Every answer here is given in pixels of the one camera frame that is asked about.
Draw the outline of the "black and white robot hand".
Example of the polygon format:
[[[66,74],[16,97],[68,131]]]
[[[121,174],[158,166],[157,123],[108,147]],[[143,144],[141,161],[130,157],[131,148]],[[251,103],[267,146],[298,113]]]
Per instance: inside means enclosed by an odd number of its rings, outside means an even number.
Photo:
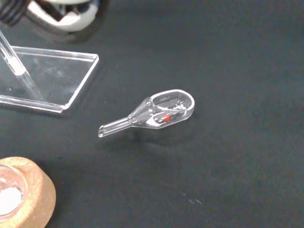
[[[2,0],[0,23],[19,23],[49,33],[79,32],[101,17],[104,0]]]

